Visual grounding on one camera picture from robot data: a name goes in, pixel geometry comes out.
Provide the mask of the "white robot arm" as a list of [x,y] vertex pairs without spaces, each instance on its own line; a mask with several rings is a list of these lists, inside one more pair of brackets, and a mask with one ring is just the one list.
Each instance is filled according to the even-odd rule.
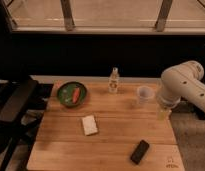
[[199,119],[205,120],[205,84],[203,66],[194,60],[165,69],[161,74],[161,88],[157,101],[162,109],[175,108],[182,98],[196,107]]

